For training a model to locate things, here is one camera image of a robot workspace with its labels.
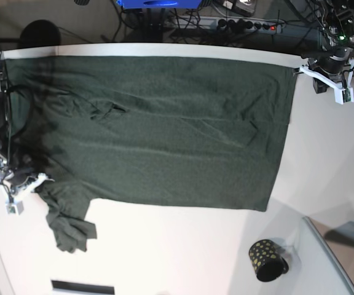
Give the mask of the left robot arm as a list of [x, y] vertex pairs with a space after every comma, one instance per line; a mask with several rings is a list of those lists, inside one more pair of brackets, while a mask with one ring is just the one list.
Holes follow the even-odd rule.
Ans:
[[301, 57], [305, 65], [295, 70], [313, 79], [317, 94], [332, 88], [340, 94], [342, 103], [352, 101], [352, 77], [354, 73], [354, 16], [348, 1], [306, 1], [314, 20], [308, 21], [291, 1], [285, 4], [294, 15], [309, 27], [318, 26], [320, 49]]

